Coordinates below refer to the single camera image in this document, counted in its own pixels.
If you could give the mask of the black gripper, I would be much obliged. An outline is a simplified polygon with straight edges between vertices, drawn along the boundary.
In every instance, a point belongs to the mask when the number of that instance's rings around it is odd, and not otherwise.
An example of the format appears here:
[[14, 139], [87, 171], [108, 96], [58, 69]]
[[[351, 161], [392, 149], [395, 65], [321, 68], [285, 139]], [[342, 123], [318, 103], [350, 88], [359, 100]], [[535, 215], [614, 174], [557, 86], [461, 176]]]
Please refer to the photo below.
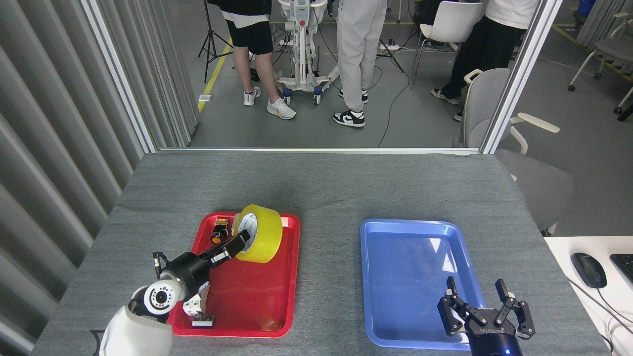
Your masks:
[[[522, 356], [516, 338], [529, 340], [536, 333], [529, 305], [518, 301], [506, 288], [504, 280], [499, 278], [496, 289], [502, 308], [475, 309], [457, 295], [452, 276], [446, 279], [446, 292], [437, 304], [437, 309], [448, 336], [466, 333], [473, 356]], [[507, 320], [510, 311], [514, 311], [518, 320], [515, 326]]]
[[227, 230], [220, 230], [216, 234], [219, 242], [198, 255], [192, 252], [184, 252], [170, 261], [160, 273], [160, 280], [176, 280], [183, 292], [182, 300], [189, 300], [198, 293], [199, 288], [209, 281], [209, 270], [216, 268], [225, 261], [233, 259], [231, 253], [240, 253], [250, 246], [251, 235], [247, 230], [242, 230], [237, 236], [228, 236]]

